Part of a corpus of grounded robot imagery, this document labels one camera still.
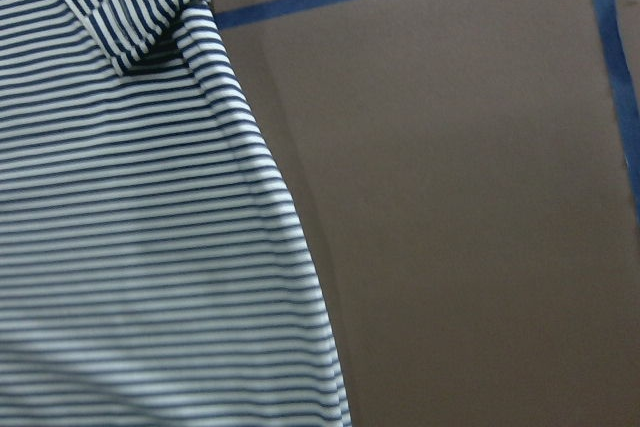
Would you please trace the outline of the navy white striped polo shirt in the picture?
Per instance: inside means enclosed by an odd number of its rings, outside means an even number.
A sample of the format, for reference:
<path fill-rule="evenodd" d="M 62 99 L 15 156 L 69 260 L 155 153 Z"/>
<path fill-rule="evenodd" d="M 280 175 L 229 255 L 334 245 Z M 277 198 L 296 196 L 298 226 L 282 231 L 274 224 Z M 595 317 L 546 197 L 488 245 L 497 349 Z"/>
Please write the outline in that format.
<path fill-rule="evenodd" d="M 347 426 L 210 0 L 1 0 L 1 422 Z"/>

